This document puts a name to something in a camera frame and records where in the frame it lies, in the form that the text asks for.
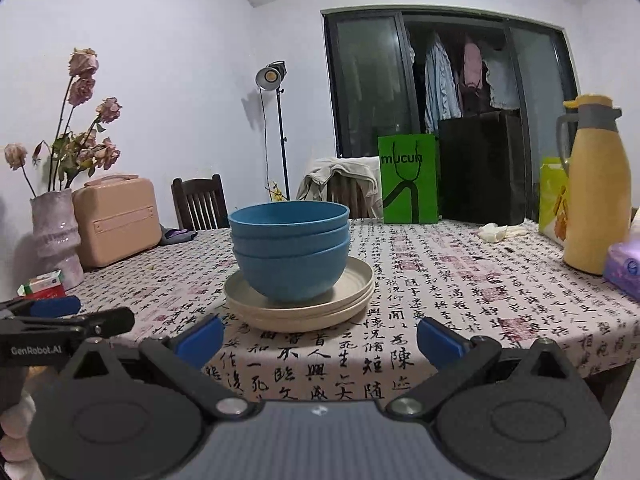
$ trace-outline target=wooden chair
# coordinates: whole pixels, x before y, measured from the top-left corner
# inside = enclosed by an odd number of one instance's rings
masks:
[[[354,178],[332,174],[326,183],[326,199],[349,208],[349,218],[370,218],[364,194]]]
[[[229,227],[225,194],[218,174],[211,180],[194,178],[183,182],[176,178],[171,184],[171,192],[181,228],[201,231]]]

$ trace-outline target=purple tissue pack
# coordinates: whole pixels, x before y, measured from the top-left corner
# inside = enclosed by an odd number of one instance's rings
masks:
[[[640,301],[640,239],[613,244],[608,253],[605,279]]]

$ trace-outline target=stack of blue bowls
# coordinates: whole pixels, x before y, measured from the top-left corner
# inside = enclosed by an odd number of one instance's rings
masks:
[[[270,300],[309,300],[342,275],[349,254],[349,208],[333,202],[272,202],[229,215],[245,280]]]

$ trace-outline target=yellow package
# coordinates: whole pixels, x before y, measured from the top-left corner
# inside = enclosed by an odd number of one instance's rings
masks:
[[[548,156],[540,167],[540,232],[564,247],[569,218],[569,178],[560,159]]]

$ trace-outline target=glass panel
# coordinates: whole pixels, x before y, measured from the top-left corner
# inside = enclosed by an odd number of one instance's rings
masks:
[[[389,16],[337,22],[337,44],[342,152],[375,156],[378,136],[412,132],[396,21]]]
[[[552,38],[548,34],[512,28],[513,42],[522,75],[529,122],[531,173],[535,192],[533,207],[540,202],[540,165],[546,156],[558,156],[556,119],[565,113],[562,79]]]

